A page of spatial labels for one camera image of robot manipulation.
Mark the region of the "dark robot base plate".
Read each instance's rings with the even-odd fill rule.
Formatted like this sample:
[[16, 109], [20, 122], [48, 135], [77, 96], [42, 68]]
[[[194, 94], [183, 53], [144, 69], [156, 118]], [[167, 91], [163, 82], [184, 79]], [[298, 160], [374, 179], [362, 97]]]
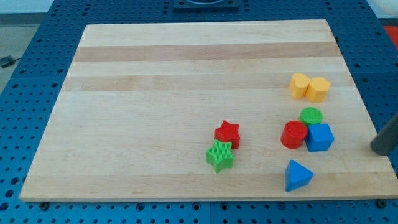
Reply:
[[174, 11], [239, 9], [240, 0], [172, 0]]

